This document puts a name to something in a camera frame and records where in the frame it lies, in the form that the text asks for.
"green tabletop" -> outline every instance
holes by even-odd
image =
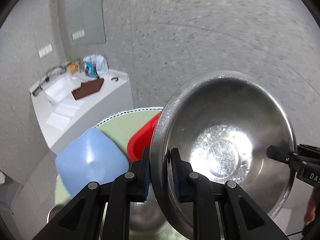
[[[127,144],[130,138],[146,124],[152,117],[162,111],[162,107],[138,108],[114,114],[99,124],[96,128],[107,135],[119,149],[127,154]],[[60,177],[57,177],[55,190],[55,204],[66,204],[71,197],[64,187]],[[131,240],[185,240],[172,226],[168,224],[162,232],[157,235],[130,236]]]

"red container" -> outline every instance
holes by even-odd
[[[128,142],[127,153],[130,161],[141,160],[143,149],[151,145],[153,131],[158,122],[161,112],[151,118]]]

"blue bowl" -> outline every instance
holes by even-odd
[[[72,197],[91,181],[104,184],[129,169],[126,156],[96,128],[88,129],[56,158],[57,171]]]

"black cable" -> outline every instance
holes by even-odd
[[[293,233],[293,234],[290,234],[290,235],[287,235],[287,237],[289,237],[289,236],[294,236],[294,235],[297,235],[297,234],[300,234],[300,233],[302,233],[302,231],[296,232],[296,233]]]

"triangular cutout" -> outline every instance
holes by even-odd
[[[71,231],[75,231],[76,228],[77,228],[77,226],[78,226],[78,223],[79,223],[79,220],[80,220],[80,217],[81,217],[81,214],[82,214],[82,211],[83,211],[85,202],[86,202],[86,199],[85,199],[85,198],[82,198],[82,199],[68,212],[68,214],[66,214],[66,215],[59,221],[58,226],[59,226],[59,227],[62,227],[62,228],[69,229],[69,230],[71,230]]]
[[[263,219],[254,211],[244,198],[239,197],[238,201],[248,230],[253,230],[264,225]]]

